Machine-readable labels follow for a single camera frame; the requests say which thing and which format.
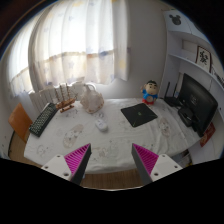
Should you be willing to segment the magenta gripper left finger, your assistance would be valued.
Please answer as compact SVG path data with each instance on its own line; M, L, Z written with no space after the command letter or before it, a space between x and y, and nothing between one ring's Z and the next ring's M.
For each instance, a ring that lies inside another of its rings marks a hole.
M91 145L86 144L65 156L55 155L42 166L42 169L79 185L85 174L90 155Z

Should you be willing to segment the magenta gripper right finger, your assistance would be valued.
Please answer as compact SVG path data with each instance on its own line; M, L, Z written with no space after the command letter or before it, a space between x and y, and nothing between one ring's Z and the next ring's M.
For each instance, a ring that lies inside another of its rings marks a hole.
M131 153L144 185L150 184L182 169L182 167L168 155L157 155L137 144L132 144Z

